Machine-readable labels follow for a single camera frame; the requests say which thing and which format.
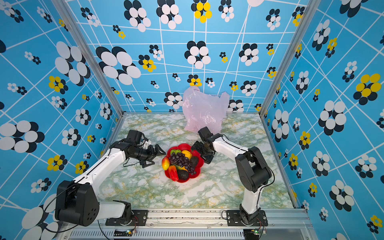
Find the mounting plate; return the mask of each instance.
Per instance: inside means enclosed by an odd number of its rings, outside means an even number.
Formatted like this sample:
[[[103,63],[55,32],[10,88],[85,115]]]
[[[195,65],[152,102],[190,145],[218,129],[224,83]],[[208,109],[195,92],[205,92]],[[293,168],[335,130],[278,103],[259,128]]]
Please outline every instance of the mounting plate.
[[[147,216],[148,216],[148,210],[132,210],[133,215],[132,217],[137,217],[139,219],[139,222],[136,223],[136,226],[145,226],[147,222]],[[116,222],[116,218],[108,218],[105,222],[106,226],[134,226],[135,225],[135,219],[132,218],[132,221],[127,225],[121,225],[118,222]]]
[[[257,218],[261,221],[262,225],[268,226],[268,220],[265,216],[265,211],[260,210],[257,214]],[[241,217],[240,210],[227,210],[227,224],[229,227],[247,226],[244,225]],[[259,227],[260,222],[257,220],[252,226]]]

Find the yellow fruit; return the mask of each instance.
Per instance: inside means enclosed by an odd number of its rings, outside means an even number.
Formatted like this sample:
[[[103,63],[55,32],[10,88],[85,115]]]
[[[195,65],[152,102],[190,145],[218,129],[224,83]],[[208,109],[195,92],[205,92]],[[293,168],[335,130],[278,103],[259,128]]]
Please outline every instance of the yellow fruit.
[[[190,152],[187,151],[187,150],[184,150],[184,151],[182,151],[181,153],[184,153],[185,156],[186,156],[188,159],[191,159],[191,157],[192,157],[192,153],[190,153]]]

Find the mango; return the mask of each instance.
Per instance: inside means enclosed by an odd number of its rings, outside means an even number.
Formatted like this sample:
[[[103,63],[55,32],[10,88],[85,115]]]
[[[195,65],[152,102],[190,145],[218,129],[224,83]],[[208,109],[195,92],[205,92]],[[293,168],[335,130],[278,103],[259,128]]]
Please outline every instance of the mango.
[[[191,157],[192,157],[192,153],[189,152],[189,151],[187,151],[187,150],[184,150],[184,151],[182,151],[181,153],[184,153],[184,155],[185,155],[188,159],[191,159]]]
[[[163,158],[163,161],[161,161],[161,166],[164,170],[168,170],[169,168],[169,159],[167,157]]]

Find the yellow circle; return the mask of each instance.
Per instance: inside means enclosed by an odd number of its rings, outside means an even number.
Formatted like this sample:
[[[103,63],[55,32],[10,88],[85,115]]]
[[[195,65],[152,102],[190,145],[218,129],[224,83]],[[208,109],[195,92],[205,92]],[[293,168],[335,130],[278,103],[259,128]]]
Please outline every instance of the yellow circle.
[[[209,3],[205,3],[204,4],[204,10],[205,11],[208,11],[208,10],[210,10],[211,9],[211,5],[209,4]]]
[[[361,82],[367,83],[369,81],[369,78],[370,78],[370,76],[368,74],[365,74],[364,76],[361,77]]]
[[[201,17],[200,11],[195,11],[195,18],[199,19]]]
[[[364,89],[362,92],[361,92],[361,95],[363,95],[364,97],[368,97],[370,94],[371,94],[371,90],[369,88],[366,88]]]
[[[207,11],[207,12],[205,13],[205,16],[206,16],[208,19],[210,19],[210,18],[212,17],[212,12],[211,12],[211,11]]]
[[[371,85],[371,91],[372,92],[377,92],[381,89],[381,84],[380,83],[374,83]]]
[[[206,16],[201,16],[200,17],[200,22],[201,23],[205,23],[207,21],[207,17]]]
[[[364,88],[365,88],[365,84],[364,83],[359,83],[356,86],[356,91],[361,92],[362,90],[364,90]]]
[[[380,74],[375,73],[371,76],[371,83],[376,83],[380,80]]]
[[[197,8],[197,10],[199,10],[199,11],[203,10],[203,8],[204,8],[203,3],[200,3],[200,2],[199,2],[199,3],[196,5],[196,8]]]

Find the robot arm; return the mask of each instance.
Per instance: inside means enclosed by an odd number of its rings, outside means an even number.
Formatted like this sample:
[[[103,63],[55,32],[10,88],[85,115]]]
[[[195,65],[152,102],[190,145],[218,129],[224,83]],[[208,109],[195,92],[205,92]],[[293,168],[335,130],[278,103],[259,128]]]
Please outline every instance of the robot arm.
[[[240,204],[240,216],[245,225],[252,225],[259,214],[258,200],[263,187],[272,176],[271,169],[257,147],[244,148],[228,140],[222,134],[213,135],[207,127],[199,130],[203,143],[196,142],[192,150],[200,152],[206,163],[210,163],[215,152],[220,152],[236,162],[240,181],[245,187]]]
[[[130,130],[127,138],[113,143],[86,172],[72,181],[63,181],[57,188],[55,218],[64,222],[88,226],[93,221],[114,218],[120,224],[132,219],[131,204],[123,201],[98,202],[101,183],[125,160],[134,158],[145,168],[155,164],[156,156],[165,155],[158,144],[139,131]]]

